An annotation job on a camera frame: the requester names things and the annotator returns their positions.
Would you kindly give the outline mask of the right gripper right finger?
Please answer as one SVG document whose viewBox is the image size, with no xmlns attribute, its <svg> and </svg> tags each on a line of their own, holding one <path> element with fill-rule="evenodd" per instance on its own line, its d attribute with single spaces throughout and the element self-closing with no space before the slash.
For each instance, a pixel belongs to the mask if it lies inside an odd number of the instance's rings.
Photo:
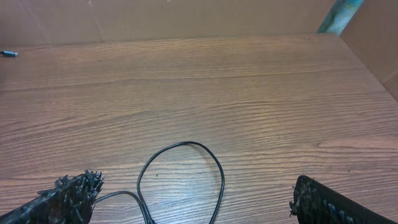
<svg viewBox="0 0 398 224">
<path fill-rule="evenodd" d="M 306 175 L 297 178 L 289 207 L 299 224 L 397 224 Z"/>
</svg>

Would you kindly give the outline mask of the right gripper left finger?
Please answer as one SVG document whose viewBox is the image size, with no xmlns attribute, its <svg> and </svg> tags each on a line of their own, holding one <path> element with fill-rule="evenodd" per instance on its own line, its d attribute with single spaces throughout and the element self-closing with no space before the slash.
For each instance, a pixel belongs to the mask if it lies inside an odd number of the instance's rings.
<svg viewBox="0 0 398 224">
<path fill-rule="evenodd" d="M 54 188 L 39 191 L 35 199 L 1 215 L 1 224 L 88 224 L 103 184 L 100 172 L 66 175 Z"/>
</svg>

